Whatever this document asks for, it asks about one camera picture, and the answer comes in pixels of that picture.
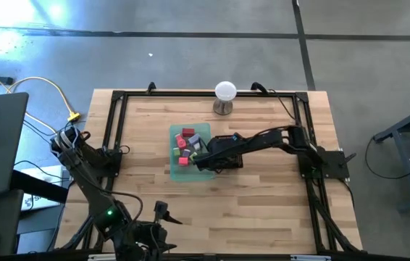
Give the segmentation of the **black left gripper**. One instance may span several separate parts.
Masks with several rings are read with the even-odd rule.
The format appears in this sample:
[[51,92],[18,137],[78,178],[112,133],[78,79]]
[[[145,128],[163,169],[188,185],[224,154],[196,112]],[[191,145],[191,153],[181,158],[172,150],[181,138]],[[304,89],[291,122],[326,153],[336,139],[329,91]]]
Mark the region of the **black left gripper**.
[[[182,225],[169,212],[163,214],[162,219]],[[138,222],[133,226],[129,235],[129,247],[133,260],[163,260],[163,253],[177,247],[166,242],[167,231],[159,223]]]

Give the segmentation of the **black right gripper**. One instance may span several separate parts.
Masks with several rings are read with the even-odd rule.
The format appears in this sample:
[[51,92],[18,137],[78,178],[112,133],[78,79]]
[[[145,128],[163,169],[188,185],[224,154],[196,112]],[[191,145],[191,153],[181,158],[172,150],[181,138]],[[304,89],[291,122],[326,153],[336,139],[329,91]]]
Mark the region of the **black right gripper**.
[[195,156],[195,166],[200,170],[233,170],[243,167],[243,157],[237,146],[249,138],[237,136],[215,136],[207,144],[208,153]]

